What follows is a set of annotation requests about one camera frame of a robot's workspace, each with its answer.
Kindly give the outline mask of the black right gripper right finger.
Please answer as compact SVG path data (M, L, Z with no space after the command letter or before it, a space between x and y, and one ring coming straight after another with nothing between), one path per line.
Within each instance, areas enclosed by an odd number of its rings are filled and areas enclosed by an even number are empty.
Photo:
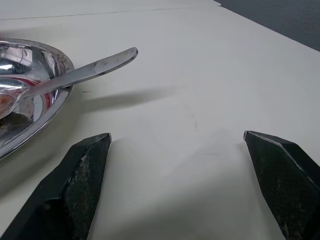
M245 131L261 193L286 240L320 240L320 166L296 143Z

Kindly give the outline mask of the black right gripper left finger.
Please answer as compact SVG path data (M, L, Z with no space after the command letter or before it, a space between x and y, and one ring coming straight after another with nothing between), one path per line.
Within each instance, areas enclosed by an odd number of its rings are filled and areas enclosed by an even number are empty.
M110 133L83 139L35 188L0 240L87 240L112 142Z

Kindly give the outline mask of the shiny metal bowl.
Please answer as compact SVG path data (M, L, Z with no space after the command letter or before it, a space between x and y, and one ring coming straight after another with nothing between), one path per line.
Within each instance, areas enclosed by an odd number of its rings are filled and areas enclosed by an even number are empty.
M9 87L21 91L72 70L72 61L55 47L25 39L0 39L0 90ZM72 89L34 96L0 119L0 160L40 132L65 104Z

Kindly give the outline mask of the silver metal spoon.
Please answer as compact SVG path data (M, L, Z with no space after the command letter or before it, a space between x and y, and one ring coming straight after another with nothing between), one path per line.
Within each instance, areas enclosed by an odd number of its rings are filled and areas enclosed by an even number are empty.
M0 119L25 100L111 73L132 62L138 53L138 49L132 47L34 86L28 86L12 77L4 77L0 81Z

